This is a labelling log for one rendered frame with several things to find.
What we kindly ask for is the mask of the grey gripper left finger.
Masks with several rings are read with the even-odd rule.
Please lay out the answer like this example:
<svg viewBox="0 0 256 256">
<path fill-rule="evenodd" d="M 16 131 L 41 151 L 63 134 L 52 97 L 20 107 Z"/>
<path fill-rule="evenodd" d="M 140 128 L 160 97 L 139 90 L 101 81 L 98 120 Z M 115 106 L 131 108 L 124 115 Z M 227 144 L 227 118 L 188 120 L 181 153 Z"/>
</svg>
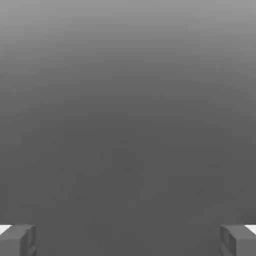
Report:
<svg viewBox="0 0 256 256">
<path fill-rule="evenodd" d="M 0 224 L 0 256 L 38 256 L 36 226 Z"/>
</svg>

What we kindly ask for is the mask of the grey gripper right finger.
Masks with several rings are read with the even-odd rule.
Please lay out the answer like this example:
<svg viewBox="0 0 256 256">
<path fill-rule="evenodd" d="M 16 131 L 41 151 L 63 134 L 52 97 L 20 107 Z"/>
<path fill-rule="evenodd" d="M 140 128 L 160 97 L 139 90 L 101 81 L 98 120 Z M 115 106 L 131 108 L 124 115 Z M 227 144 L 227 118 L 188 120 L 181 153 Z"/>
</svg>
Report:
<svg viewBox="0 0 256 256">
<path fill-rule="evenodd" d="M 256 256 L 256 224 L 221 225 L 220 256 Z"/>
</svg>

